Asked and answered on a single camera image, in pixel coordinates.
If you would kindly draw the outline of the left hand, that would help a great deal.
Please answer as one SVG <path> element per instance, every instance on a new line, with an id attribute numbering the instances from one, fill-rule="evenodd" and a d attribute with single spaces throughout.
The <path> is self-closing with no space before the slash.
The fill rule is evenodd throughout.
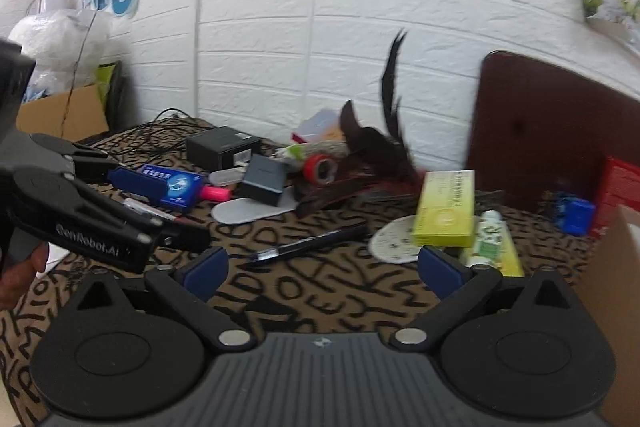
<path id="1" fill-rule="evenodd" d="M 18 300 L 29 290 L 29 286 L 39 273 L 46 269 L 49 258 L 49 246 L 40 244 L 23 262 L 12 265 L 1 274 L 0 308 L 13 309 Z"/>

